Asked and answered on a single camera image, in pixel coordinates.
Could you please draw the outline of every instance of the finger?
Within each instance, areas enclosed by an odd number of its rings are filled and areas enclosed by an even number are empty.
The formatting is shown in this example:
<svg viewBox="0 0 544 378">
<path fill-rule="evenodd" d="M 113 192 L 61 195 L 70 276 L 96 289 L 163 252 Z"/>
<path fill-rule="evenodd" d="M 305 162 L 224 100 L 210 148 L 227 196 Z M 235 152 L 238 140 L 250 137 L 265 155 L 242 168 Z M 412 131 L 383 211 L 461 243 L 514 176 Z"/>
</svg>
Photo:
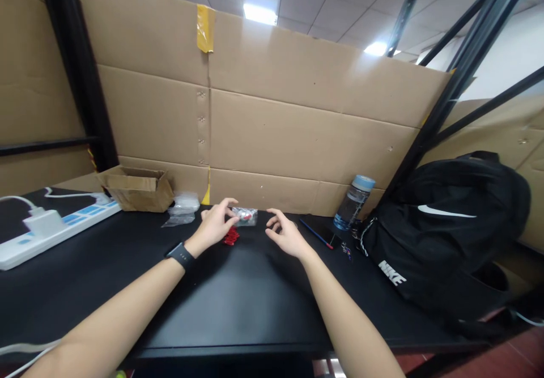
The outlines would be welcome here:
<svg viewBox="0 0 544 378">
<path fill-rule="evenodd" d="M 232 218 L 234 218 L 236 216 L 236 214 L 234 212 L 232 212 L 232 210 L 230 208 L 225 208 L 225 215 L 228 215 Z"/>
<path fill-rule="evenodd" d="M 219 203 L 219 206 L 222 208 L 226 208 L 230 203 L 238 203 L 238 201 L 234 198 L 225 198 Z"/>
<path fill-rule="evenodd" d="M 234 225 L 236 225 L 236 223 L 240 220 L 240 218 L 238 218 L 237 216 L 235 216 L 234 218 L 231 218 L 229 219 L 228 221 L 225 222 L 225 233 L 228 232 L 228 230 L 233 227 Z"/>
<path fill-rule="evenodd" d="M 270 228 L 272 226 L 272 224 L 276 223 L 277 221 L 279 221 L 278 217 L 277 216 L 273 216 L 272 218 L 270 218 L 268 220 L 268 222 L 266 223 L 266 227 L 267 228 Z"/>
<path fill-rule="evenodd" d="M 286 223 L 287 221 L 289 221 L 287 217 L 283 215 L 283 212 L 277 210 L 276 208 L 268 208 L 266 212 L 270 212 L 271 214 L 276 215 L 281 223 Z"/>
<path fill-rule="evenodd" d="M 284 238 L 284 236 L 278 234 L 278 233 L 275 233 L 273 230 L 271 230 L 270 228 L 267 228 L 265 229 L 265 233 L 266 233 L 266 236 L 268 236 L 270 239 L 272 239 L 274 242 L 276 242 L 278 245 L 281 243 L 282 241 L 282 238 Z"/>
</svg>

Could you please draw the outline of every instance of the nike swoosh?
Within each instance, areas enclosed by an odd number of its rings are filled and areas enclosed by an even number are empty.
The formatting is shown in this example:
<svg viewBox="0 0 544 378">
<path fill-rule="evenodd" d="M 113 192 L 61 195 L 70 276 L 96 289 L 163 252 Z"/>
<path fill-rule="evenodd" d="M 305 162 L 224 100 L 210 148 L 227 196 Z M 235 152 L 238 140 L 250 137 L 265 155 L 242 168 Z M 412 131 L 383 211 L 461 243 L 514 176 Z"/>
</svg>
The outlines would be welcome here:
<svg viewBox="0 0 544 378">
<path fill-rule="evenodd" d="M 443 215 L 443 216 L 460 216 L 462 218 L 476 218 L 476 215 L 449 213 L 447 211 L 440 211 L 440 210 L 431 208 L 428 205 L 419 205 L 418 210 L 426 214 L 435 214 L 435 215 Z"/>
</svg>

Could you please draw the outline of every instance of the white wall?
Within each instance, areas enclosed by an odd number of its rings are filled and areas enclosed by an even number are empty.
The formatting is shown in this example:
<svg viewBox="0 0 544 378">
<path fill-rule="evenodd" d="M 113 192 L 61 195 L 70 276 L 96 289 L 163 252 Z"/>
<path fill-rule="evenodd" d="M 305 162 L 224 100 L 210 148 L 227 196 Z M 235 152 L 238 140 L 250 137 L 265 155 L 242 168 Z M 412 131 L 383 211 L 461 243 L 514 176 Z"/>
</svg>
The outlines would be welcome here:
<svg viewBox="0 0 544 378">
<path fill-rule="evenodd" d="M 445 71 L 460 40 L 451 42 L 428 67 Z M 425 51 L 419 60 L 427 54 Z M 544 66 L 544 4 L 514 15 L 475 73 L 476 80 L 460 100 L 487 99 Z"/>
</svg>

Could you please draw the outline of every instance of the clear plastic bag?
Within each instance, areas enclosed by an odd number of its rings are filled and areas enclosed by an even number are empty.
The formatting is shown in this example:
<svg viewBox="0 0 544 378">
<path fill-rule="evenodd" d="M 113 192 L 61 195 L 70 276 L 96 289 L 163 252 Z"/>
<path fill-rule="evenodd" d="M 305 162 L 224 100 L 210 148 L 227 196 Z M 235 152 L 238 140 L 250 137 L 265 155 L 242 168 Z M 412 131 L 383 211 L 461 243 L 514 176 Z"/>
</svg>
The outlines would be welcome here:
<svg viewBox="0 0 544 378">
<path fill-rule="evenodd" d="M 252 208 L 232 207 L 232 212 L 240 218 L 236 223 L 237 227 L 257 225 L 257 210 Z"/>
<path fill-rule="evenodd" d="M 182 192 L 174 196 L 174 206 L 168 208 L 170 218 L 161 226 L 168 228 L 194 221 L 194 213 L 200 208 L 198 195 L 193 192 Z"/>
</svg>

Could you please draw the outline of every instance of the hand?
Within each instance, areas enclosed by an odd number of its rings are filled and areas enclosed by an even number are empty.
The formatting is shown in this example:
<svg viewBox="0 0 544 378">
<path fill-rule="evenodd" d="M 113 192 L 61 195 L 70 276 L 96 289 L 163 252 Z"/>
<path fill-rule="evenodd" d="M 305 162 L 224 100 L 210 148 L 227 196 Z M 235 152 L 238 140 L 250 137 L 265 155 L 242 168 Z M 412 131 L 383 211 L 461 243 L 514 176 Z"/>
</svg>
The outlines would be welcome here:
<svg viewBox="0 0 544 378">
<path fill-rule="evenodd" d="M 295 223 L 288 220 L 286 216 L 283 215 L 283 212 L 274 208 L 267 209 L 266 211 L 275 214 L 275 216 L 266 223 L 266 235 L 276 242 L 282 251 L 300 260 L 314 252 L 312 247 L 306 242 L 306 239 L 300 234 Z"/>
<path fill-rule="evenodd" d="M 194 257 L 199 256 L 207 248 L 223 239 L 228 230 L 240 220 L 228 207 L 229 203 L 238 203 L 238 201 L 234 198 L 225 198 L 221 203 L 200 213 L 202 223 L 185 243 L 185 249 Z M 231 217 L 226 222 L 225 215 Z"/>
</svg>

